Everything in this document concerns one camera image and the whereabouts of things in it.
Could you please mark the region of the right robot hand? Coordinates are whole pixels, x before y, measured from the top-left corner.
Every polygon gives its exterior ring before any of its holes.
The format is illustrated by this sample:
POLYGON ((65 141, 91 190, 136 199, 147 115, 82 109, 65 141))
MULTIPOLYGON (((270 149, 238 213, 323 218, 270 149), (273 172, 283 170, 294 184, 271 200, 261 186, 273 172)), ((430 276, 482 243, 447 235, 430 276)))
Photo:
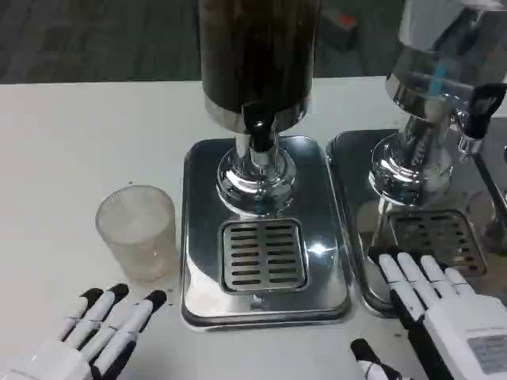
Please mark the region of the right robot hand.
POLYGON ((506 307, 500 299, 477 293, 456 269, 429 254, 390 249, 371 258, 427 378, 506 377, 506 307))

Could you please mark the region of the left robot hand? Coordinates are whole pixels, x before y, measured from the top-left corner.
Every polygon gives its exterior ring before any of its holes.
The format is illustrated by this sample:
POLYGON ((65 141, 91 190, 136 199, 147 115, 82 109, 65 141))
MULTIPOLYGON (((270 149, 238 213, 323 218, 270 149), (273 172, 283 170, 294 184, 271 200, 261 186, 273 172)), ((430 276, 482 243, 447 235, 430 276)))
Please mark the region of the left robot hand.
POLYGON ((163 290, 152 291, 133 305, 127 317, 107 322, 129 294, 125 283, 108 290, 90 288, 66 316, 55 338, 44 341, 27 359, 7 367, 2 379, 117 379, 137 346, 140 334, 167 302, 163 290))

